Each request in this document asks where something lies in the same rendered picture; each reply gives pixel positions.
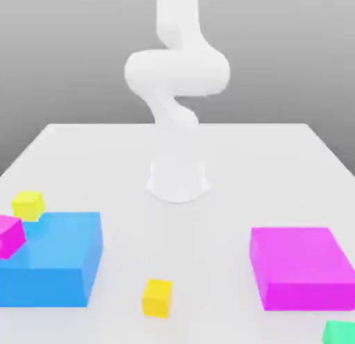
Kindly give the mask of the small lime yellow cube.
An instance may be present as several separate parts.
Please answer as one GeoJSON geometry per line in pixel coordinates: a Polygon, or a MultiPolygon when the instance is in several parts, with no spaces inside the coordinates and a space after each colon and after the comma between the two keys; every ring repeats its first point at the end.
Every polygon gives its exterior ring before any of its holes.
{"type": "Polygon", "coordinates": [[[13,214],[26,222],[36,222],[44,212],[40,191],[20,191],[11,202],[13,214]]]}

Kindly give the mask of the small magenta cube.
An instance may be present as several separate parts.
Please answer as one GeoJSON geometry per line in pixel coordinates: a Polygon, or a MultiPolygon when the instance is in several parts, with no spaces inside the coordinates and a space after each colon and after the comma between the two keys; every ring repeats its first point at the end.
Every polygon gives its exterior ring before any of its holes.
{"type": "Polygon", "coordinates": [[[26,242],[20,218],[0,215],[0,259],[9,259],[26,242]]]}

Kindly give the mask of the small mint green cube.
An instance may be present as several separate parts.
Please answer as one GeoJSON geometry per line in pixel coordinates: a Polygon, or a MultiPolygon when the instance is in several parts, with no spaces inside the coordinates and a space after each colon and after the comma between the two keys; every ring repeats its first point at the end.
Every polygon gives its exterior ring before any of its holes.
{"type": "Polygon", "coordinates": [[[355,322],[328,320],[322,344],[355,344],[355,322]]]}

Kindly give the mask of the large blue box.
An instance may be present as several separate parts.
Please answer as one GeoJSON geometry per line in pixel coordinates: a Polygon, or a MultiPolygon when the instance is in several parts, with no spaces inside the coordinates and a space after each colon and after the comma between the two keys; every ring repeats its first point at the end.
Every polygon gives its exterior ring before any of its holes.
{"type": "Polygon", "coordinates": [[[86,307],[103,254],[98,212],[45,212],[0,260],[0,307],[86,307]]]}

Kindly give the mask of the large magenta box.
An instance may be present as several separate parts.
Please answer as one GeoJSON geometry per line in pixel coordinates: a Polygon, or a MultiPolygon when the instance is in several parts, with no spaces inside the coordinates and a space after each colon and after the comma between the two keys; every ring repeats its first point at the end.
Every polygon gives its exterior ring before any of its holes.
{"type": "Polygon", "coordinates": [[[254,227],[249,254],[264,310],[355,310],[355,268],[329,228],[254,227]]]}

